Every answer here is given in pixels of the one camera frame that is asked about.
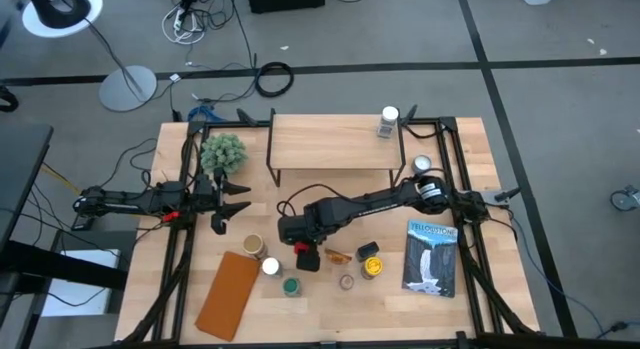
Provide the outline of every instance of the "wooden platform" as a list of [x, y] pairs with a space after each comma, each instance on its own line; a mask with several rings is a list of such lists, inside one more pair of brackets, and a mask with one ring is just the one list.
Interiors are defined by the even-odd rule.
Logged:
[[[482, 120], [461, 118], [458, 119], [458, 126], [473, 188], [499, 189], [500, 182]], [[154, 182], [178, 178], [180, 148], [186, 127], [186, 124], [162, 126], [153, 164]], [[414, 126], [413, 129], [420, 134], [433, 132], [433, 126]], [[181, 343], [222, 342], [200, 332], [194, 322], [223, 253], [242, 253], [242, 240], [251, 233], [258, 233], [265, 238], [269, 253], [282, 261], [285, 278], [295, 276], [300, 279], [303, 294], [299, 298], [287, 298], [281, 290], [282, 280], [260, 276], [234, 343], [442, 339], [453, 338], [455, 332], [460, 330], [473, 336], [459, 257], [455, 298], [418, 294], [401, 288], [407, 221], [417, 219], [452, 225], [449, 212], [426, 216], [410, 208], [395, 209], [354, 220], [351, 225], [328, 238], [322, 249], [327, 247], [350, 255], [354, 254], [357, 247], [372, 240], [377, 241], [385, 270], [375, 280], [362, 280], [356, 261], [338, 266], [323, 258], [318, 273], [298, 271], [295, 269], [293, 248], [278, 240], [276, 223], [279, 214], [275, 211], [276, 203], [298, 189], [318, 182], [327, 184], [344, 195], [361, 195], [387, 188], [388, 173], [372, 170], [293, 170], [287, 173], [287, 180], [282, 187], [276, 188], [265, 167], [268, 129], [234, 128], [217, 131], [237, 134], [247, 145], [249, 155], [246, 166], [230, 180], [249, 186], [252, 191], [227, 197], [226, 201], [232, 203], [250, 200], [253, 204], [229, 222], [228, 234], [224, 236], [216, 235], [210, 228], [209, 215], [199, 218]], [[407, 162], [418, 154], [426, 154], [432, 158], [435, 167], [441, 167], [435, 138], [418, 140], [406, 131], [403, 135]], [[450, 160], [455, 163], [452, 150], [450, 155]], [[410, 170], [409, 166], [405, 168], [403, 177], [410, 175]], [[317, 188], [300, 194], [292, 204], [301, 211], [304, 204], [330, 195]], [[508, 221], [506, 213], [499, 209], [491, 209], [491, 215]], [[154, 223], [154, 219], [143, 219], [140, 226], [150, 227]], [[511, 231], [494, 222], [483, 224], [482, 231], [497, 290], [525, 324], [537, 328], [518, 248]], [[136, 247], [116, 339], [123, 338], [133, 330], [155, 299], [167, 238], [168, 231], [152, 232]], [[338, 279], [346, 273], [356, 279], [350, 291], [343, 291], [338, 286]], [[478, 291], [485, 328], [490, 330], [488, 308], [479, 286]], [[173, 300], [175, 299], [169, 305], [166, 333], [170, 332]]]
[[399, 169], [398, 132], [380, 138], [380, 115], [276, 114], [273, 169]]

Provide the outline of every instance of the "book cover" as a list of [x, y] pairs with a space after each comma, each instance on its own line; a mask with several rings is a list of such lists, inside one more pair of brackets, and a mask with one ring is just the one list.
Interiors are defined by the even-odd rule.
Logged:
[[453, 298], [458, 229], [409, 220], [402, 287]]

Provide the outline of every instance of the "green plant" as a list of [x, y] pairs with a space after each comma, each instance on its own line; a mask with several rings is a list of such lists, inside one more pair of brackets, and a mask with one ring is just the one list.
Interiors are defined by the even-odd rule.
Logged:
[[225, 173], [233, 174], [247, 161], [247, 148], [235, 134], [210, 136], [202, 143], [200, 164], [205, 173], [213, 173], [222, 168]]

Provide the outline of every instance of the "brown leather notebook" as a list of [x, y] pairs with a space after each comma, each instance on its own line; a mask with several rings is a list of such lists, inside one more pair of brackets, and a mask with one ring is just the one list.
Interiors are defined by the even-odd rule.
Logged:
[[220, 339], [233, 340], [259, 271], [259, 261], [224, 253], [196, 327]]

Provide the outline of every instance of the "yellow lid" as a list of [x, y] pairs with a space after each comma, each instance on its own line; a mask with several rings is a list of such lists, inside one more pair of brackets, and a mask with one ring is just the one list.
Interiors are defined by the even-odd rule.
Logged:
[[367, 258], [364, 262], [364, 270], [369, 275], [378, 275], [382, 273], [382, 261], [378, 257]]

